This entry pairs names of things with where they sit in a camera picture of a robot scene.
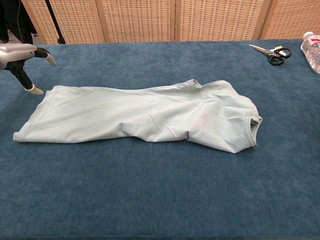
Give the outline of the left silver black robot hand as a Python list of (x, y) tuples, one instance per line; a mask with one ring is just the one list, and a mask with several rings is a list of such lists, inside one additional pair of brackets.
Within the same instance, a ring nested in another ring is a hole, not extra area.
[(31, 58), (46, 59), (52, 66), (56, 66), (53, 56), (45, 48), (36, 47), (28, 43), (4, 43), (0, 45), (0, 69), (10, 71), (24, 87), (33, 95), (43, 95), (24, 71), (25, 61)]

